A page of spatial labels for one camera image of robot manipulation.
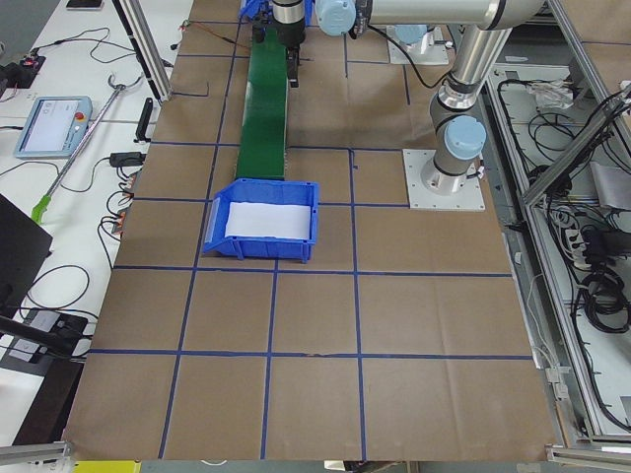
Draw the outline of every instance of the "blue plastic bin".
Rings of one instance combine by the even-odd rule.
[[[227,256],[236,256],[238,259],[283,258],[300,259],[306,263],[312,257],[312,250],[316,244],[318,200],[319,186],[315,182],[238,179],[215,195],[203,252],[216,250]],[[226,236],[232,202],[309,206],[310,237],[291,239],[273,236]]]

